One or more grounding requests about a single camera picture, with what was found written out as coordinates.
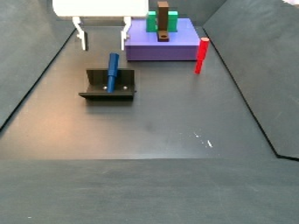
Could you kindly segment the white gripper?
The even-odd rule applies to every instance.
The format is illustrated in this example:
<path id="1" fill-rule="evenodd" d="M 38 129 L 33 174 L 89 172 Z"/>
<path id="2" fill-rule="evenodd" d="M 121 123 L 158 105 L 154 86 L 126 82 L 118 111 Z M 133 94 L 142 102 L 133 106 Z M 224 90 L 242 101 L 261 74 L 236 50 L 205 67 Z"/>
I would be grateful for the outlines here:
<path id="1" fill-rule="evenodd" d="M 52 0 L 52 8 L 58 17 L 73 17 L 72 23 L 81 41 L 81 49 L 88 50 L 86 33 L 80 27 L 78 17 L 124 17 L 120 32 L 120 49 L 125 49 L 126 32 L 132 18 L 144 17 L 148 12 L 148 0 Z"/>

